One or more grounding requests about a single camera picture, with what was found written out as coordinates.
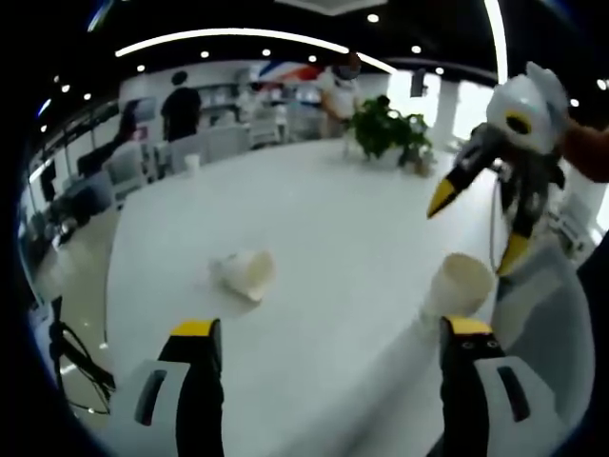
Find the white table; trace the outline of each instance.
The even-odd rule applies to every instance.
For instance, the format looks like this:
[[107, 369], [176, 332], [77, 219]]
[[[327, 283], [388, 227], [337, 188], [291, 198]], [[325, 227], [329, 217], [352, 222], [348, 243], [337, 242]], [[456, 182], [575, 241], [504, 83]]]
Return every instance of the white table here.
[[[395, 385], [379, 363], [405, 341], [442, 258], [489, 263], [491, 172], [428, 221], [449, 156], [422, 179], [342, 154], [340, 140], [264, 149], [155, 183], [123, 209], [107, 290], [118, 385], [180, 322], [224, 318], [227, 456], [339, 448]], [[268, 248], [278, 269], [257, 307], [207, 278], [211, 258], [247, 248]]]

